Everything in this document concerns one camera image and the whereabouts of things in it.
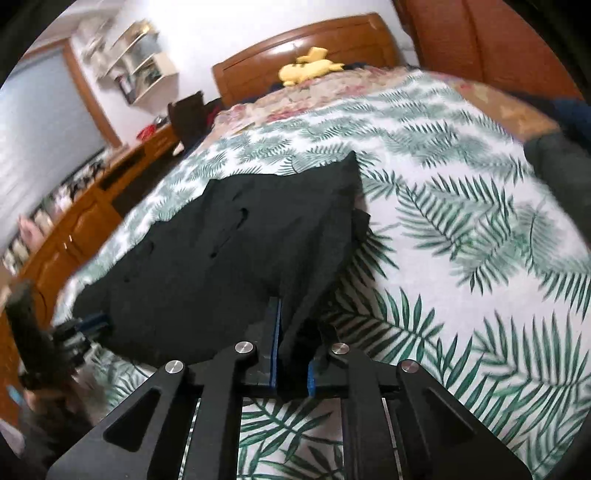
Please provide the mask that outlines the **person's left hand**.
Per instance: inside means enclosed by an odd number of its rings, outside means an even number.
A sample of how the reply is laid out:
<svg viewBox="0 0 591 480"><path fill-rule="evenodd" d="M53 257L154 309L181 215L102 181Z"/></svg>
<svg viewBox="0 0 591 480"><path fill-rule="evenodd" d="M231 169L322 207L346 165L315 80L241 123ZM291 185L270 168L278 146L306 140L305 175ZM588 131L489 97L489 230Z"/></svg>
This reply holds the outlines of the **person's left hand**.
<svg viewBox="0 0 591 480"><path fill-rule="evenodd" d="M72 420L84 432L96 425L91 403L102 396L93 375L85 371L75 372L54 386L23 390L25 404L31 412L62 423Z"/></svg>

